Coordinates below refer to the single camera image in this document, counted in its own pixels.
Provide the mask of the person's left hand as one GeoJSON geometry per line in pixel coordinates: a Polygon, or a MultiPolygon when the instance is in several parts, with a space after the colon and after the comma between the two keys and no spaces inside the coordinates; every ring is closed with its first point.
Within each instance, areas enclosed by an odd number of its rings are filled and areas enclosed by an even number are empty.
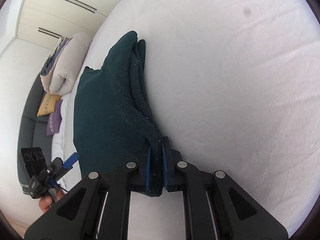
{"type": "MultiPolygon", "coordinates": [[[[57,199],[60,200],[64,196],[65,196],[65,193],[61,189],[57,189],[57,192],[56,192],[57,199]]],[[[39,208],[43,213],[46,213],[50,209],[52,203],[53,203],[52,196],[41,197],[39,200],[39,208]]]]}

